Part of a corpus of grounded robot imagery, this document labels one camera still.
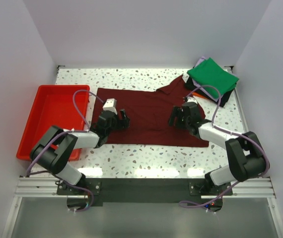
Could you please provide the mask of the dark red t shirt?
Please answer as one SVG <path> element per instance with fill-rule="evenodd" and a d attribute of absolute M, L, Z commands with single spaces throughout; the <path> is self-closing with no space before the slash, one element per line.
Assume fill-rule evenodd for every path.
<path fill-rule="evenodd" d="M 110 133 L 108 144 L 145 144 L 206 148 L 209 142 L 191 136 L 186 129 L 168 125 L 174 106 L 180 106 L 190 91 L 182 76 L 154 92 L 99 88 L 103 100 L 114 98 L 117 108 L 124 109 L 130 119 L 127 129 Z"/>

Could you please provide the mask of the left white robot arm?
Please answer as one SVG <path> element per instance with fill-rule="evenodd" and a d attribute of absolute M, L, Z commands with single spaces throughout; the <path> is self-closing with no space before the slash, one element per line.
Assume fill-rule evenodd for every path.
<path fill-rule="evenodd" d="M 84 175 L 69 163 L 73 150 L 100 148 L 112 131 L 126 129 L 129 125 L 130 119 L 124 109 L 119 114 L 102 111 L 97 122 L 88 130 L 63 130 L 53 125 L 31 150 L 32 164 L 27 174 L 31 175 L 31 168 L 38 164 L 67 183 L 82 187 Z"/>

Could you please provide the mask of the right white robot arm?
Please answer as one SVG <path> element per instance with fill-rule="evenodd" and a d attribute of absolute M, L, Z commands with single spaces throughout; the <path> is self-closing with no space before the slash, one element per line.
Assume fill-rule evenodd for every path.
<path fill-rule="evenodd" d="M 211 142 L 225 149 L 228 165 L 205 174 L 203 188 L 210 190 L 227 183 L 244 182 L 267 173 L 269 160 L 257 135 L 232 132 L 201 117 L 196 101 L 174 106 L 168 124 L 188 132 L 201 140 Z"/>

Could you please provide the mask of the orange folded t shirt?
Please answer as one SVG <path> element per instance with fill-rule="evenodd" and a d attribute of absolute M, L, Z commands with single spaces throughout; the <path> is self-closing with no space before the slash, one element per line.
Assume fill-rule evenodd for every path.
<path fill-rule="evenodd" d="M 198 93 L 196 93 L 196 92 L 193 92 L 192 95 L 195 96 L 195 97 L 200 97 L 200 98 L 206 99 L 205 96 L 203 96 L 203 95 L 201 95 L 201 94 L 198 94 Z"/>

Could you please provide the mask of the black folded t shirt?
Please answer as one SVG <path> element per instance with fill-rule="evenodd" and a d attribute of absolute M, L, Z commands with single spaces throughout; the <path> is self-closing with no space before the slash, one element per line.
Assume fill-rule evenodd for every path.
<path fill-rule="evenodd" d="M 229 97 L 234 89 L 228 91 L 223 96 L 220 95 L 219 91 L 210 85 L 199 85 L 195 80 L 193 80 L 187 73 L 183 74 L 183 79 L 185 79 L 186 89 L 192 91 L 195 90 L 196 93 L 205 96 L 208 100 L 217 103 L 220 101 L 220 106 L 224 107 Z"/>

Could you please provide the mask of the green folded t shirt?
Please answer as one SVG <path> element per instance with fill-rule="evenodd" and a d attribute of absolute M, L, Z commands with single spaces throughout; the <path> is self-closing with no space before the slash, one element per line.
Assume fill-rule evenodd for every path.
<path fill-rule="evenodd" d="M 189 69 L 187 74 L 199 85 L 210 85 L 223 96 L 236 87 L 239 78 L 226 72 L 212 58 L 203 60 L 196 67 Z"/>

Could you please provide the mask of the red plastic bin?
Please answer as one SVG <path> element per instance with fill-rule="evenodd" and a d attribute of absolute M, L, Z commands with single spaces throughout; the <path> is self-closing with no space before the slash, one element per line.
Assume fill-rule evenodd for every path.
<path fill-rule="evenodd" d="M 50 126 L 64 129 L 84 129 L 84 121 L 76 111 L 72 97 L 88 85 L 41 85 L 36 93 L 16 157 L 29 160 L 31 149 Z"/>

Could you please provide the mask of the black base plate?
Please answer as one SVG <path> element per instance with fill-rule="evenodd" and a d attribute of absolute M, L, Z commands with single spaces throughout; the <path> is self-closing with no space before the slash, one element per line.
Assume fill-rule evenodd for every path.
<path fill-rule="evenodd" d="M 82 183 L 93 195 L 93 206 L 105 203 L 205 203 L 230 187 L 209 185 L 204 178 L 86 178 Z"/>

